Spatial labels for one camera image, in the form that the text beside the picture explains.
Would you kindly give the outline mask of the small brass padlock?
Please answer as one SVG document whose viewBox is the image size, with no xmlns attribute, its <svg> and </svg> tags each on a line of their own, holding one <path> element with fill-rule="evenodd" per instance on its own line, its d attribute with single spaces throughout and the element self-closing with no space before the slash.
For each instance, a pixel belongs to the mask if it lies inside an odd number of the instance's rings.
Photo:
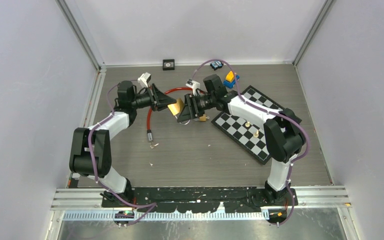
<svg viewBox="0 0 384 240">
<path fill-rule="evenodd" d="M 206 114 L 204 114 L 204 115 L 202 115 L 202 116 L 200 116 L 199 118 L 198 118 L 198 121 L 199 122 L 206 122 L 207 120 L 209 120 L 209 116 L 207 116 Z"/>
</svg>

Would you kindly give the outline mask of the silver key bunch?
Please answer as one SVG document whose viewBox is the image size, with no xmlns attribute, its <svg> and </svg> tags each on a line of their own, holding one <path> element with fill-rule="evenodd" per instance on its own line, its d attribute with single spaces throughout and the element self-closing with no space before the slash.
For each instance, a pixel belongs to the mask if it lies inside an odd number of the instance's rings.
<svg viewBox="0 0 384 240">
<path fill-rule="evenodd" d="M 159 144 L 158 143 L 151 143 L 151 145 L 150 145 L 150 148 L 151 149 L 154 149 L 155 147 L 157 147 Z"/>
</svg>

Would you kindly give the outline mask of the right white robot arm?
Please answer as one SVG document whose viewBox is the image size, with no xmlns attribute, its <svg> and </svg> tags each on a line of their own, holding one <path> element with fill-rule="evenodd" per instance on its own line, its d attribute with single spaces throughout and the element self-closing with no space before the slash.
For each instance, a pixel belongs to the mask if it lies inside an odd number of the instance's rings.
<svg viewBox="0 0 384 240">
<path fill-rule="evenodd" d="M 216 74 L 206 77 L 203 83 L 205 91 L 201 91 L 199 82 L 192 79 L 186 81 L 185 85 L 192 92 L 184 96 L 184 107 L 177 121 L 180 123 L 196 119 L 206 110 L 215 108 L 242 118 L 263 130 L 265 147 L 272 162 L 262 195 L 271 205 L 279 205 L 285 199 L 286 193 L 291 192 L 292 165 L 306 143 L 300 119 L 289 108 L 268 108 L 236 90 L 228 91 Z"/>
</svg>

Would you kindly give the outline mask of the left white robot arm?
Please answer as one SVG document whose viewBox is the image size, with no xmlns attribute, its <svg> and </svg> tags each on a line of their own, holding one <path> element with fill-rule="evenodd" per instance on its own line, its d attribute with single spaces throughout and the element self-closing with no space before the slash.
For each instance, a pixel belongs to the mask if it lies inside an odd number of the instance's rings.
<svg viewBox="0 0 384 240">
<path fill-rule="evenodd" d="M 128 207 L 134 192 L 131 182 L 112 166 L 111 140 L 134 123 L 138 109 L 162 111 L 177 101 L 154 84 L 137 90 L 133 81 L 124 80 L 115 88 L 117 98 L 110 114 L 94 125 L 74 130 L 68 166 L 72 173 L 90 177 L 105 188 L 121 207 Z"/>
</svg>

